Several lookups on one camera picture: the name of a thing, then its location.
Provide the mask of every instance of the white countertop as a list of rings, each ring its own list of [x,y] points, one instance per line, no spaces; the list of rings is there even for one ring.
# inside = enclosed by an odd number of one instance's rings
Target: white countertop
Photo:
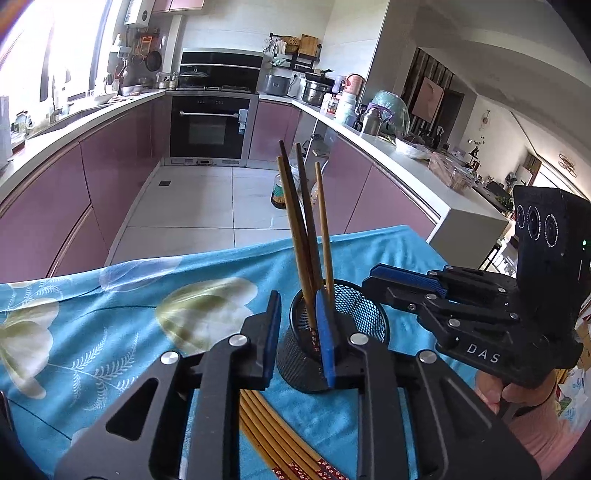
[[[61,130],[27,140],[25,148],[11,157],[8,165],[0,169],[0,203],[33,170],[59,149],[109,119],[164,95],[166,95],[166,92],[162,90],[144,93],[126,102],[108,105],[95,113],[72,122]],[[472,189],[462,194],[454,192],[446,187],[424,164],[406,155],[397,154],[396,148],[385,140],[361,134],[346,125],[335,122],[333,115],[323,115],[320,113],[319,108],[312,107],[299,100],[264,94],[261,94],[259,98],[260,100],[294,105],[303,112],[317,118],[398,177],[442,218],[448,214],[450,209],[454,209],[506,221],[506,218],[477,192]]]
[[[507,221],[478,192],[472,189],[467,189],[462,193],[454,192],[445,186],[427,166],[406,155],[396,153],[396,147],[385,140],[361,134],[347,125],[336,122],[333,115],[324,115],[320,113],[319,108],[312,107],[299,100],[266,94],[260,94],[259,98],[260,100],[294,105],[303,112],[317,118],[402,180],[442,218],[447,215],[450,209],[453,209]]]
[[[27,140],[25,147],[13,155],[4,168],[0,168],[0,203],[27,176],[59,149],[75,141],[88,130],[120,115],[133,107],[165,95],[165,91],[153,91],[130,97],[125,102],[113,103],[105,108],[80,118],[70,125],[41,134]]]

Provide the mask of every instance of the black mesh pen holder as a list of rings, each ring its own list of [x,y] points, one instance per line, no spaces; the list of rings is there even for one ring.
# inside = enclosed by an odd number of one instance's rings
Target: black mesh pen holder
[[[353,317],[361,333],[386,345],[390,342],[390,326],[384,308],[367,299],[354,283],[335,280],[335,311]],[[317,331],[310,330],[300,290],[291,303],[290,327],[277,348],[277,370],[289,386],[303,393],[330,390],[317,345]]]

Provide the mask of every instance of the kitchen sink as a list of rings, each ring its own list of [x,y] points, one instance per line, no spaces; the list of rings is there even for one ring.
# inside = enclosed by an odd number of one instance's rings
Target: kitchen sink
[[[71,123],[80,120],[80,118],[84,118],[92,113],[98,112],[99,110],[102,110],[103,108],[108,107],[109,105],[97,105],[97,106],[93,106],[90,108],[86,108],[84,110],[81,110],[79,112],[73,113],[71,115],[65,116],[64,118],[60,118],[57,122],[51,124],[49,127],[41,130],[40,132],[37,132],[36,134],[30,136],[29,138],[35,138],[35,137],[39,137],[40,135],[45,135],[51,132],[57,132],[58,130],[61,130],[62,128],[67,127],[68,125],[70,125]]]

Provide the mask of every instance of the oven door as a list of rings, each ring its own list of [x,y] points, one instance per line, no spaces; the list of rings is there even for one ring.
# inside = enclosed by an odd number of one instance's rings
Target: oven door
[[[199,160],[243,158],[249,105],[250,100],[245,98],[174,97],[170,156]]]

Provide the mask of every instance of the water heater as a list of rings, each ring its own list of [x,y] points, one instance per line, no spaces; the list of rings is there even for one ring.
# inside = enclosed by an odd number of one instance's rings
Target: water heater
[[[148,26],[155,0],[131,0],[125,16],[125,25],[132,28]]]

